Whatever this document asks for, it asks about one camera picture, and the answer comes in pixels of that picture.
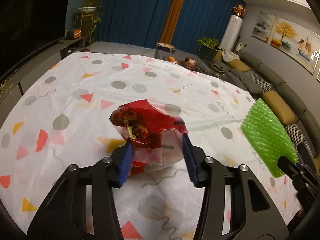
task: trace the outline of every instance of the bed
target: bed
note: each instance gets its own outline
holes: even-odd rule
[[[240,130],[254,103],[248,92],[158,59],[78,52],[43,75],[0,129],[0,198],[25,233],[70,164],[94,165],[124,145],[109,117],[120,105],[139,99],[179,115],[192,144],[206,155],[223,165],[247,164],[286,223],[300,209],[291,181],[273,178]],[[184,160],[130,176],[114,189],[124,238],[192,239],[203,192],[190,182]],[[230,224],[228,187],[225,203],[224,234]],[[87,230],[94,233],[90,188]]]

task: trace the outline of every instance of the green sponge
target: green sponge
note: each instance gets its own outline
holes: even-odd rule
[[[298,162],[296,150],[287,132],[262,99],[250,108],[241,130],[273,177],[284,175],[277,166],[281,156],[286,156],[295,164]]]

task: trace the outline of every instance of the red plastic bag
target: red plastic bag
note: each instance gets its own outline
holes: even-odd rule
[[[120,106],[110,121],[123,138],[131,141],[132,166],[140,172],[162,169],[183,158],[182,134],[188,133],[184,121],[163,114],[147,100]]]

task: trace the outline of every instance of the tv stand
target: tv stand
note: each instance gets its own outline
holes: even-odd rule
[[[0,127],[23,94],[50,68],[76,51],[84,50],[84,37],[60,40],[57,44],[31,57],[1,87]]]

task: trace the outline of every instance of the orange curtain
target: orange curtain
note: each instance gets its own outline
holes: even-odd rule
[[[171,44],[174,30],[176,28],[180,11],[184,0],[172,0],[170,11],[165,22],[160,42]]]

